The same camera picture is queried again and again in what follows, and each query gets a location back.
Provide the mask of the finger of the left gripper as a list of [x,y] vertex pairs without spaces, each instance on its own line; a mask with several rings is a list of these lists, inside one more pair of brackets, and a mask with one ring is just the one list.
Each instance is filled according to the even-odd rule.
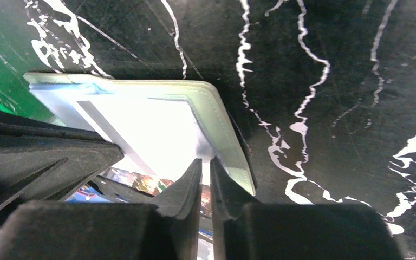
[[0,224],[31,200],[65,200],[124,157],[104,141],[0,135]]
[[9,136],[35,136],[103,142],[96,132],[62,127],[0,111],[0,134]]

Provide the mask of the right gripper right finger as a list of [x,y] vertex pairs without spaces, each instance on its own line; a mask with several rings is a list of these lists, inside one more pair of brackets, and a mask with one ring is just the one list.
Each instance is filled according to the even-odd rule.
[[210,162],[215,259],[402,259],[366,205],[264,204]]

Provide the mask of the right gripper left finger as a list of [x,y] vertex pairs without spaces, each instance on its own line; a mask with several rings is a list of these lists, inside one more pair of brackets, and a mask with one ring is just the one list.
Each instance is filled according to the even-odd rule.
[[202,168],[146,203],[25,203],[0,229],[0,259],[196,259]]

